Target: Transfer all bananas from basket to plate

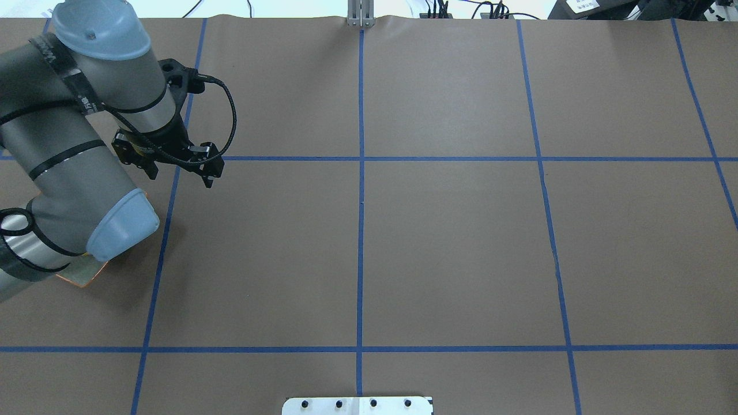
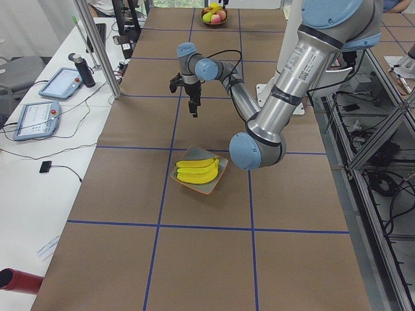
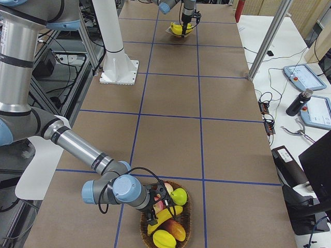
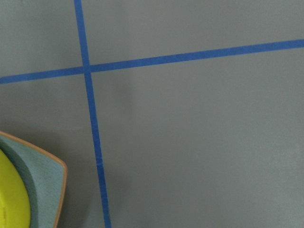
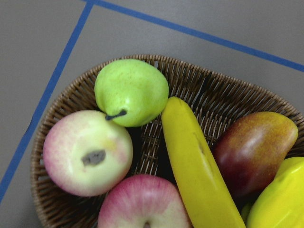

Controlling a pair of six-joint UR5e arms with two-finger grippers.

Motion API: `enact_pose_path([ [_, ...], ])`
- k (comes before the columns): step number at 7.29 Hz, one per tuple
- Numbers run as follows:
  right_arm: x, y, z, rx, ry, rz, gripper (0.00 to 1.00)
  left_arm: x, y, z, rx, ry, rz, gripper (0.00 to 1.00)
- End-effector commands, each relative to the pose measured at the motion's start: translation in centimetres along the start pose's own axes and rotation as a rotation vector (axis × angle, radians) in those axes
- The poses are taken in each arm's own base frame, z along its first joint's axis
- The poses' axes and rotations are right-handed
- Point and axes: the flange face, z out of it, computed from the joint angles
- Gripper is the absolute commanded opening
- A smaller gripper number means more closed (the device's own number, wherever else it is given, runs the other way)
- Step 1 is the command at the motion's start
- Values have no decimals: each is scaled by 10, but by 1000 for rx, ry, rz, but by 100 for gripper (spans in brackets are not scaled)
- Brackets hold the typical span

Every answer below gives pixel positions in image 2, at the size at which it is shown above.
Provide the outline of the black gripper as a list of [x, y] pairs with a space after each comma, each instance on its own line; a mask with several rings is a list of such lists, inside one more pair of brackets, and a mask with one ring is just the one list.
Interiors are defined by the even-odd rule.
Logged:
[[226, 7], [229, 3], [229, 0], [218, 0], [218, 4], [222, 5], [223, 7]]
[[202, 86], [200, 82], [194, 84], [185, 84], [185, 92], [189, 96], [190, 100], [188, 102], [189, 112], [194, 117], [198, 117], [198, 104], [200, 103], [200, 97], [202, 92]]

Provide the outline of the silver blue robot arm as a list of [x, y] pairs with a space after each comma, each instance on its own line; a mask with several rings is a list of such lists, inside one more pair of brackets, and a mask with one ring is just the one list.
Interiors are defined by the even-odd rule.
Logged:
[[373, 47], [381, 36], [382, 1], [304, 1], [291, 12], [302, 17], [298, 41], [263, 106], [230, 63], [202, 56], [191, 42], [176, 49], [180, 73], [171, 79], [169, 88], [174, 93], [184, 87], [190, 97], [189, 111], [197, 114], [200, 82], [218, 80], [245, 121], [245, 132], [234, 135], [229, 146], [231, 160], [243, 170], [282, 160], [286, 151], [282, 131], [332, 54]]

